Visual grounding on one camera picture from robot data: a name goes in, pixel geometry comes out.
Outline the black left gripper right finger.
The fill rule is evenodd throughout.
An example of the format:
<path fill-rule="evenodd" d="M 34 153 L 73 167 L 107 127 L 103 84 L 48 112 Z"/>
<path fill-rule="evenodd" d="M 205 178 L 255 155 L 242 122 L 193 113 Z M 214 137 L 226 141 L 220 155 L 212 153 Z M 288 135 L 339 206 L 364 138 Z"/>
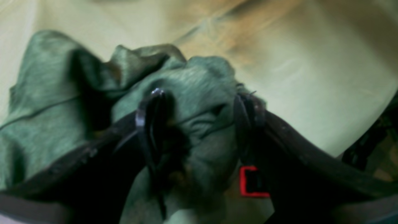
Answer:
<path fill-rule="evenodd" d="M 396 224 L 397 184 L 329 156 L 249 93 L 234 99 L 240 161 L 266 179 L 266 224 Z"/>

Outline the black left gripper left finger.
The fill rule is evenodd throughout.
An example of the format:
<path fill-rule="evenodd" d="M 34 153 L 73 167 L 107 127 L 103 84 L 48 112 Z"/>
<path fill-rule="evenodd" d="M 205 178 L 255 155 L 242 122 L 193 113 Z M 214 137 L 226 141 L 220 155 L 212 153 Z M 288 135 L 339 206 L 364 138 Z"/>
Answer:
<path fill-rule="evenodd" d="M 155 89 L 99 138 L 1 191 L 1 220 L 13 224 L 118 224 L 138 173 L 161 160 L 167 95 Z"/>

